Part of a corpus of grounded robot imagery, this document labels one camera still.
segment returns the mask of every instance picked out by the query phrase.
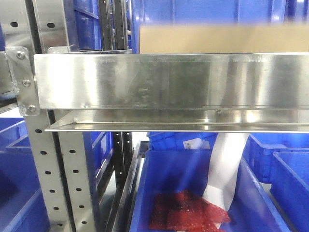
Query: perforated metal upright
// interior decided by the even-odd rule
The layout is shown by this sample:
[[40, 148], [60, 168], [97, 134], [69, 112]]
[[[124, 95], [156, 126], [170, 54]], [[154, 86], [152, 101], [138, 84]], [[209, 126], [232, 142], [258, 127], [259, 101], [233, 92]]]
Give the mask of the perforated metal upright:
[[3, 0], [0, 22], [51, 230], [97, 232], [101, 228], [91, 136], [45, 132], [62, 111], [40, 109], [34, 81], [34, 54], [79, 51], [73, 1]]
[[117, 50], [127, 49], [126, 0], [113, 1], [115, 43]]
[[70, 198], [56, 133], [45, 132], [53, 112], [40, 110], [33, 55], [41, 45], [30, 0], [2, 0], [0, 22], [18, 106], [24, 115], [52, 231], [74, 232]]

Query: screw head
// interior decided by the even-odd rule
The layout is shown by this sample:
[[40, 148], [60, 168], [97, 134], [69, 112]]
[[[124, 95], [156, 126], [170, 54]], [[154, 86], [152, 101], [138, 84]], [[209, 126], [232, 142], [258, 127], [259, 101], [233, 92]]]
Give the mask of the screw head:
[[23, 86], [29, 87], [31, 85], [31, 82], [29, 80], [23, 80]]
[[24, 58], [25, 58], [25, 53], [24, 53], [24, 52], [21, 52], [21, 51], [18, 51], [18, 52], [16, 53], [16, 57], [17, 57], [18, 59], [24, 59]]
[[29, 110], [29, 112], [31, 112], [31, 113], [35, 112], [35, 111], [36, 111], [35, 105], [30, 105], [30, 106], [28, 107], [28, 110]]

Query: storage rack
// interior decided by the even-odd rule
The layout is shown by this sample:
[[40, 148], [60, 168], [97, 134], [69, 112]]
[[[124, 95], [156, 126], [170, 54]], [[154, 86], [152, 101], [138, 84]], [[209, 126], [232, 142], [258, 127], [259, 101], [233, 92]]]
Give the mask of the storage rack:
[[[100, 1], [104, 50], [113, 49], [109, 9]], [[72, 1], [0, 2], [1, 78], [14, 80], [51, 231], [101, 231], [99, 199], [113, 170], [105, 229], [127, 229], [147, 150], [141, 142], [133, 153], [130, 131], [309, 131], [309, 54], [129, 54], [125, 1], [113, 11], [118, 51], [80, 52]], [[179, 85], [188, 78], [198, 85]], [[99, 179], [84, 131], [113, 131], [113, 162]]]

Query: blue plastic crate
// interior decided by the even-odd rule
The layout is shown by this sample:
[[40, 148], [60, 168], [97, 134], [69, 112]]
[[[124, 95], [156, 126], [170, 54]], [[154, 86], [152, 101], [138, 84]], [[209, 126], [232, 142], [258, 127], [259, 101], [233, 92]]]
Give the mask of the blue plastic crate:
[[48, 229], [32, 154], [0, 152], [0, 231], [46, 232]]
[[283, 22], [286, 0], [131, 0], [132, 49], [141, 25], [166, 23]]
[[299, 232], [309, 231], [309, 153], [275, 154], [270, 192]]
[[[158, 193], [189, 189], [201, 196], [208, 178], [210, 151], [148, 151], [136, 197], [130, 232], [159, 232], [148, 225]], [[226, 232], [289, 232], [285, 222], [244, 160], [240, 162], [235, 197]]]
[[0, 118], [0, 151], [5, 151], [11, 143], [27, 135], [22, 118]]
[[5, 47], [5, 42], [4, 42], [4, 37], [3, 37], [1, 25], [0, 25], [0, 51], [4, 51], [4, 47]]
[[91, 137], [95, 166], [98, 169], [112, 150], [112, 133], [95, 131], [91, 132]]
[[98, 1], [74, 0], [74, 6], [80, 49], [102, 49]]
[[307, 0], [287, 0], [287, 16], [290, 20], [302, 22], [308, 20]]
[[27, 135], [15, 140], [6, 146], [6, 150], [10, 152], [27, 152], [31, 153], [31, 145]]
[[207, 132], [149, 132], [150, 148], [153, 150], [190, 149], [196, 139], [203, 141], [204, 149], [212, 149], [218, 133]]
[[253, 133], [243, 156], [262, 183], [272, 183], [274, 152], [308, 151], [309, 134], [304, 133]]

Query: metal shelf lip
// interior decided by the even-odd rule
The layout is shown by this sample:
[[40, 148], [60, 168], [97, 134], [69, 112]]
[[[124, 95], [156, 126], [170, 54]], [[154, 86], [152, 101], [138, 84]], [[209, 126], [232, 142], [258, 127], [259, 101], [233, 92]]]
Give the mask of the metal shelf lip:
[[309, 53], [37, 54], [43, 109], [309, 109]]
[[307, 132], [309, 111], [73, 110], [46, 131]]

